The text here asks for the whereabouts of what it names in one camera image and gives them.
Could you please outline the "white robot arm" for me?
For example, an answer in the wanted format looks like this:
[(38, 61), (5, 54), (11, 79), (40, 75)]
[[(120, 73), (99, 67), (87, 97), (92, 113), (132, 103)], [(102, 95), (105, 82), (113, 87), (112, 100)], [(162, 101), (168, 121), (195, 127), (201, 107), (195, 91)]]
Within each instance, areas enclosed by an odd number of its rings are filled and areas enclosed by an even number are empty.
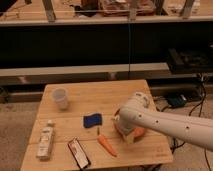
[(135, 92), (115, 114), (115, 125), (128, 135), (136, 126), (148, 128), (213, 151), (213, 119), (158, 112), (143, 92)]

